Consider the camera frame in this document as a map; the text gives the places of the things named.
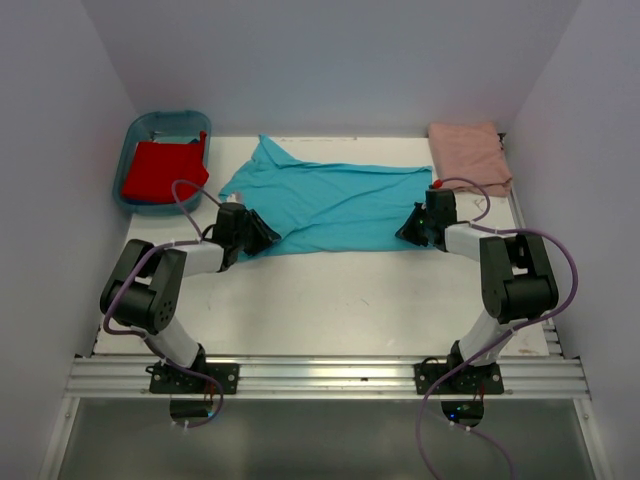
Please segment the teal t-shirt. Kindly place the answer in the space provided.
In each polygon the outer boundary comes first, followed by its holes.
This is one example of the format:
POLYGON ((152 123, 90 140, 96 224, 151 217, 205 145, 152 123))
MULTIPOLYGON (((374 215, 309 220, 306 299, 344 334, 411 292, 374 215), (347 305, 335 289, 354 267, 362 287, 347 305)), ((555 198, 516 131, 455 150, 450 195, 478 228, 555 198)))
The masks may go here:
POLYGON ((395 233, 431 182, 429 166, 303 161, 262 135, 219 197, 239 193, 281 236, 262 257, 395 252, 416 248, 395 233))

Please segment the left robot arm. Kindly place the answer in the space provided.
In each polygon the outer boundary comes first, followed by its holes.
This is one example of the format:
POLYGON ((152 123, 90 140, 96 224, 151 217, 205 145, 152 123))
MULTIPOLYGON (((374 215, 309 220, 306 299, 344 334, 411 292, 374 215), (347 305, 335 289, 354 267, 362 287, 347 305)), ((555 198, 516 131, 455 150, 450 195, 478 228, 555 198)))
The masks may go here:
POLYGON ((216 221, 197 229, 193 240, 128 241, 100 297, 102 330, 141 339, 162 366, 174 368, 172 379, 182 390, 201 390, 206 353, 177 318, 183 279, 225 272, 240 255, 256 256, 280 240, 255 210, 224 202, 216 221))

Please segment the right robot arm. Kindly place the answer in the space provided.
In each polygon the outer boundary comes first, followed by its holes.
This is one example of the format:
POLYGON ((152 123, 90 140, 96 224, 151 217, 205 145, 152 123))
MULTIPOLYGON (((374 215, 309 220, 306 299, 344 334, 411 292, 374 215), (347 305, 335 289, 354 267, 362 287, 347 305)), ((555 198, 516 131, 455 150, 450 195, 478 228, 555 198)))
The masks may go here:
POLYGON ((559 291, 543 237, 516 231, 484 231, 458 219, 455 194, 433 185, 425 201, 414 205, 396 237, 420 247, 434 247, 478 263, 483 310, 447 357, 445 379, 451 389, 468 392, 481 370, 495 363, 516 333, 559 301, 559 291))

